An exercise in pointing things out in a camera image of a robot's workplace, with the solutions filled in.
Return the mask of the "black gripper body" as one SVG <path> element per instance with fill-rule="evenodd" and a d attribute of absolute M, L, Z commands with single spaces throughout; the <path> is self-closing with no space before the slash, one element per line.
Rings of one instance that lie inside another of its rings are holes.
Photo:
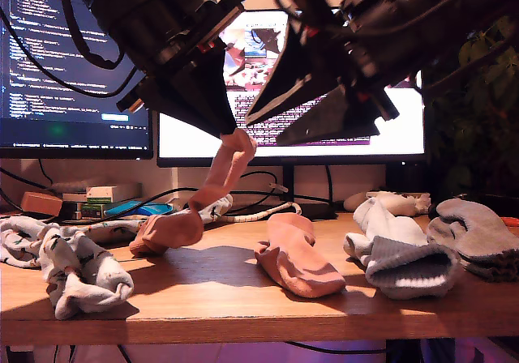
<path fill-rule="evenodd" d="M 207 53 L 217 40 L 224 43 L 220 34 L 243 13 L 245 1 L 115 0 L 115 40 L 143 79 L 170 85 L 197 50 Z M 144 106 L 136 86 L 118 102 L 121 110 Z"/>

